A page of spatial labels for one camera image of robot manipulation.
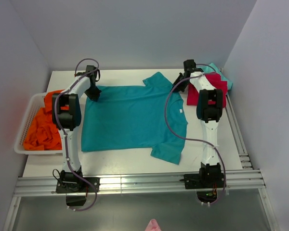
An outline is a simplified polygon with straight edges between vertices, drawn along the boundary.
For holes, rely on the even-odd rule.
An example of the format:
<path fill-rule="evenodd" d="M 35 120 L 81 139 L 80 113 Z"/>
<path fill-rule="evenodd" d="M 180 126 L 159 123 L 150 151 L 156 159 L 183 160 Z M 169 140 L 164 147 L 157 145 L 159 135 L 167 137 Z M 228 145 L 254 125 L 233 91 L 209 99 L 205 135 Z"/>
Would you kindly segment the teal t-shirt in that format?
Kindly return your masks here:
<path fill-rule="evenodd" d="M 184 101 L 156 72 L 142 86 L 100 86 L 97 102 L 86 100 L 82 152 L 151 148 L 151 156 L 179 164 L 187 134 Z"/>

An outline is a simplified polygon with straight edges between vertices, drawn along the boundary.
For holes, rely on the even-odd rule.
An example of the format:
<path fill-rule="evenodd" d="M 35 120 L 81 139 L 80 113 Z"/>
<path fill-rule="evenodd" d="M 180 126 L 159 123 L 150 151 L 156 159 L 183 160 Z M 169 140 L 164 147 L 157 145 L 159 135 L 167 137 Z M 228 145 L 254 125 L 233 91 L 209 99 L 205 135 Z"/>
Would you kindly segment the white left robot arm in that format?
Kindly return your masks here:
<path fill-rule="evenodd" d="M 82 175 L 78 152 L 77 135 L 82 119 L 79 100 L 83 94 L 91 101 L 99 99 L 101 90 L 96 86 L 99 79 L 99 67 L 88 65 L 84 72 L 75 73 L 72 84 L 52 96 L 52 118 L 60 134 L 63 154 L 59 180 L 73 192 L 81 191 L 87 182 Z"/>

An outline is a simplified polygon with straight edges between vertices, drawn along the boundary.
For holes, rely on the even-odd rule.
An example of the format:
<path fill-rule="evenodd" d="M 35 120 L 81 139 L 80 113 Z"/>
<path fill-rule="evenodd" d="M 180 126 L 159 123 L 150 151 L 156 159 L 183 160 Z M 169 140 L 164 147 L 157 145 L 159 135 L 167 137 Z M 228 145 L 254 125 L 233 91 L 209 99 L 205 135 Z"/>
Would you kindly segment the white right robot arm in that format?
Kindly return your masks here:
<path fill-rule="evenodd" d="M 184 61 L 184 73 L 180 73 L 173 83 L 173 91 L 183 92 L 189 83 L 198 91 L 196 116 L 203 131 L 199 183 L 205 188 L 222 187 L 224 165 L 216 149 L 218 125 L 223 114 L 223 91 L 209 82 L 193 59 Z"/>

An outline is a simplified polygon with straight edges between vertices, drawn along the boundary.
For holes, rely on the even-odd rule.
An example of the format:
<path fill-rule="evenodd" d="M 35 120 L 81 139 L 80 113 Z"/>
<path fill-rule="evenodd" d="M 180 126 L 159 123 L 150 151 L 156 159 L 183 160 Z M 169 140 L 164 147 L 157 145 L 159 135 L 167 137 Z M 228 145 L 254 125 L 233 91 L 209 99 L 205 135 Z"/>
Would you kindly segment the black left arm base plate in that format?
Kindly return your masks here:
<path fill-rule="evenodd" d="M 93 193 L 99 192 L 100 178 L 98 177 L 85 177 L 85 180 L 93 185 L 80 180 L 79 182 L 58 181 L 56 186 L 56 193 Z"/>

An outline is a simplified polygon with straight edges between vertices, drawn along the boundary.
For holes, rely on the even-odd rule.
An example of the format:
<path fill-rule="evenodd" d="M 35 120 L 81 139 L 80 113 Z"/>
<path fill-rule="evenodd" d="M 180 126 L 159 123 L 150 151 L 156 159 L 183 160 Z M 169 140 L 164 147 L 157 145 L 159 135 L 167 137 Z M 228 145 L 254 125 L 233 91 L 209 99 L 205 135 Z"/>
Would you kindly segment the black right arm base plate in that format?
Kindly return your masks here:
<path fill-rule="evenodd" d="M 224 178 L 217 180 L 204 180 L 199 174 L 184 174 L 180 179 L 187 190 L 189 189 L 217 189 L 224 187 Z"/>

